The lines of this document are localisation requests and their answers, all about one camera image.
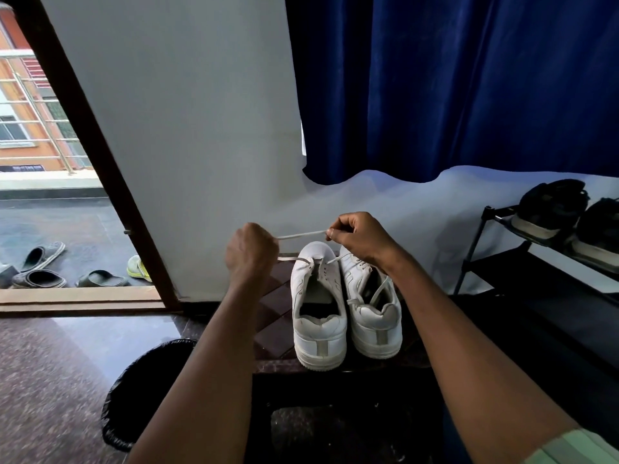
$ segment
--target black trash bin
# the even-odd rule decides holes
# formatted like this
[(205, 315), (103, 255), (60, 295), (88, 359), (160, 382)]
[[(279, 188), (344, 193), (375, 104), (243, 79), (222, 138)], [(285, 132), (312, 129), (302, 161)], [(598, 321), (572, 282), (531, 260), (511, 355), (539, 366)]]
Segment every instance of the black trash bin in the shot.
[(135, 360), (116, 380), (101, 413), (103, 441), (129, 452), (181, 373), (197, 341), (162, 343)]

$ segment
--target blue curtain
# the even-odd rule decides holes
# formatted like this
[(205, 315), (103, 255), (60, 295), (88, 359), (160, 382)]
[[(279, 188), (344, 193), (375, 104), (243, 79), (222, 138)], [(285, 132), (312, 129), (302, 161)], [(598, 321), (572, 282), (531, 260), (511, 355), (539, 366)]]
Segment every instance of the blue curtain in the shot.
[(619, 176), (619, 0), (286, 0), (306, 175)]

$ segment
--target black sneaker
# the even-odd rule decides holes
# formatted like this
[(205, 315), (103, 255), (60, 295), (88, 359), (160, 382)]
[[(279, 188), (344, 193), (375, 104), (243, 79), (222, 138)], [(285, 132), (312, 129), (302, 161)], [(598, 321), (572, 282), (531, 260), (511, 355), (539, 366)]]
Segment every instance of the black sneaker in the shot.
[(619, 267), (619, 199), (603, 198), (584, 212), (572, 248), (582, 256)]
[(574, 227), (587, 202), (589, 194), (582, 180), (539, 184), (524, 194), (511, 225), (536, 239), (550, 239), (562, 229)]

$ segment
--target orange building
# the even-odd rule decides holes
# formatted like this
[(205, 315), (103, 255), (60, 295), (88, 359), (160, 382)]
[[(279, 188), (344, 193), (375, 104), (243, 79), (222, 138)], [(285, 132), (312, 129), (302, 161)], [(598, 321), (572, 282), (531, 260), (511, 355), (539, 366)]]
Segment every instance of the orange building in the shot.
[(0, 172), (92, 169), (84, 155), (13, 11), (0, 4)]

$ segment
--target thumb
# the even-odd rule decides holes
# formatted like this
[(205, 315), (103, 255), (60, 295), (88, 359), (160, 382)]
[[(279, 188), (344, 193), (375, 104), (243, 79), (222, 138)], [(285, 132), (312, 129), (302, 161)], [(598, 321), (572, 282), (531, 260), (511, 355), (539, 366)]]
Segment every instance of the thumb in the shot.
[(347, 233), (346, 231), (342, 231), (341, 229), (335, 229), (333, 227), (330, 227), (327, 230), (327, 236), (329, 236), (329, 238), (331, 238), (332, 241), (335, 241), (338, 244), (344, 244), (344, 241), (346, 240), (349, 234), (350, 233)]

